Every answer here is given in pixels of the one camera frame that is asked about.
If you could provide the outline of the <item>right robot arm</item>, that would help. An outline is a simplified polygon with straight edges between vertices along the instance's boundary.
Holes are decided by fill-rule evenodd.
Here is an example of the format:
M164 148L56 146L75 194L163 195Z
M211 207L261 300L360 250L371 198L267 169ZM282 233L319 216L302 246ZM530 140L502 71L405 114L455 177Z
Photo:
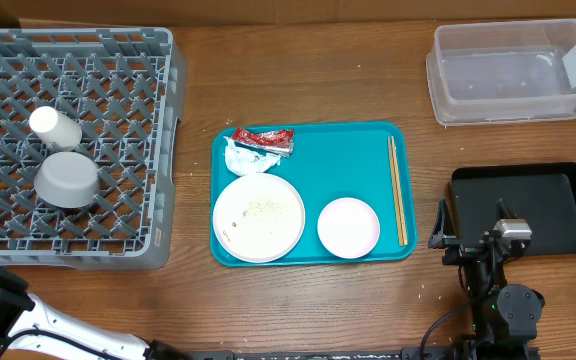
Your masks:
M437 220L428 247L443 249L442 264L458 268L459 281L468 300L436 320L424 334L418 355L421 359L523 359L540 357L528 343L537 337L545 299L521 284L510 284L504 264L520 258L531 244L532 230L505 204L497 202L498 220L478 239L457 237L446 201L439 202ZM448 347L429 347L432 332L448 319L468 310L472 315L471 335L463 335Z

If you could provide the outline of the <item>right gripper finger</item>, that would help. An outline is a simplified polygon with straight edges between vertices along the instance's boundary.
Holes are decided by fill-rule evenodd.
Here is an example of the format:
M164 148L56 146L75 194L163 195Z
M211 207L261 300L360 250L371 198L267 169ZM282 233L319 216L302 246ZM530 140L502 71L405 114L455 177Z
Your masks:
M439 202L437 219L428 241L431 249L445 249L456 244L456 231L445 199Z
M497 200L496 210L497 210L497 219L498 220L515 219L516 218L516 214L509 207L506 206L506 204L504 203L502 198Z

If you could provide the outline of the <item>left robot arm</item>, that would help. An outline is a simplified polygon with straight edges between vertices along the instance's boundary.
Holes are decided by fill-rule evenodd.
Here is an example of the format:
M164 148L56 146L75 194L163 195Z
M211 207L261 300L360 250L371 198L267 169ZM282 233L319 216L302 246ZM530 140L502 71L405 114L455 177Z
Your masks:
M0 358L25 350L59 359L188 359L160 341L107 331L62 313L28 291L28 283L0 267Z

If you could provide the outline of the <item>grey bowl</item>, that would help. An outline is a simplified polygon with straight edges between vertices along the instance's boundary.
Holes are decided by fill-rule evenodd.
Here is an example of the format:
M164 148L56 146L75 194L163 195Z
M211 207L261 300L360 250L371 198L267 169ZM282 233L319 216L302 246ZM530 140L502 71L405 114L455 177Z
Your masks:
M43 201L60 208L82 208L99 192L98 166L85 155L57 152L48 156L34 179Z

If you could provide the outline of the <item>white paper cup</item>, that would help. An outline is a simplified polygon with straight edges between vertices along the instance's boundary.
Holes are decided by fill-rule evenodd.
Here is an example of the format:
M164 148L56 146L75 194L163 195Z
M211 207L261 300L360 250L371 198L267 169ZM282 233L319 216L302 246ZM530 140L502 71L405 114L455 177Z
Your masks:
M80 125L50 106L33 110L29 126L46 145L54 145L60 151L72 151L82 139Z

